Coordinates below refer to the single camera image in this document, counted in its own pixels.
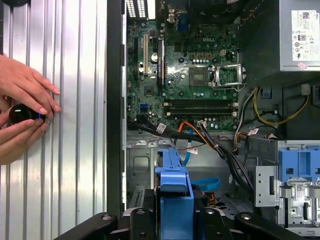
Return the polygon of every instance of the blue drive cage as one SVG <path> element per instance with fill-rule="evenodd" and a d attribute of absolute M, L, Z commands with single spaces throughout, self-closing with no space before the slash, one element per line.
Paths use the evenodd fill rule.
<path fill-rule="evenodd" d="M 194 194 L 189 173 L 173 147 L 161 148 L 162 167 L 155 169 L 160 177 L 161 240 L 194 239 Z"/>

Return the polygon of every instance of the chip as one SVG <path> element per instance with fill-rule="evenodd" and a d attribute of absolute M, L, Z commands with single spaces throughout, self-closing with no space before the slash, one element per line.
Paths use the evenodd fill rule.
<path fill-rule="evenodd" d="M 180 42 L 175 42 L 174 43 L 174 52 L 175 53 L 181 53 L 182 46 Z"/>
<path fill-rule="evenodd" d="M 209 82 L 209 70 L 207 67 L 189 68 L 189 86 L 204 87 Z"/>
<path fill-rule="evenodd" d="M 144 95 L 151 97 L 154 95 L 154 88 L 152 86 L 144 86 Z"/>

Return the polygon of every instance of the hand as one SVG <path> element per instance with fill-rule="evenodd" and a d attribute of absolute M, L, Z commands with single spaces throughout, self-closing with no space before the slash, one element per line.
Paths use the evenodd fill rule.
<path fill-rule="evenodd" d="M 9 120 L 9 110 L 0 114 L 0 128 Z M 42 119 L 28 119 L 0 129 L 0 165 L 21 157 L 48 129 Z"/>
<path fill-rule="evenodd" d="M 49 119 L 54 116 L 52 109 L 61 111 L 46 91 L 59 94 L 58 88 L 36 70 L 3 55 L 0 55 L 0 66 L 0 95 L 11 97 Z"/>

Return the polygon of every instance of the pcie slot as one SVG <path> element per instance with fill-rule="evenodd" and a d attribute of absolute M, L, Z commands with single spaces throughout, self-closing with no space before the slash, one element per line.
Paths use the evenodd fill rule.
<path fill-rule="evenodd" d="M 149 34 L 144 34 L 143 35 L 143 72 L 145 74 L 148 74 L 148 69 L 149 69 L 148 50 L 149 50 Z"/>
<path fill-rule="evenodd" d="M 134 38 L 133 40 L 133 71 L 134 71 L 134 78 L 137 81 L 139 77 L 139 71 L 138 71 L 138 64 L 139 64 L 139 39 L 137 37 Z"/>

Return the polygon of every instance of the ribbed metal panel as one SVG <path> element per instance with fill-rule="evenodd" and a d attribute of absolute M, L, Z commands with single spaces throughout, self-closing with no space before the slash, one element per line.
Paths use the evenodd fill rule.
<path fill-rule="evenodd" d="M 0 169 L 0 239 L 50 240 L 107 210 L 106 0 L 4 6 L 3 53 L 60 88 L 62 113 Z"/>

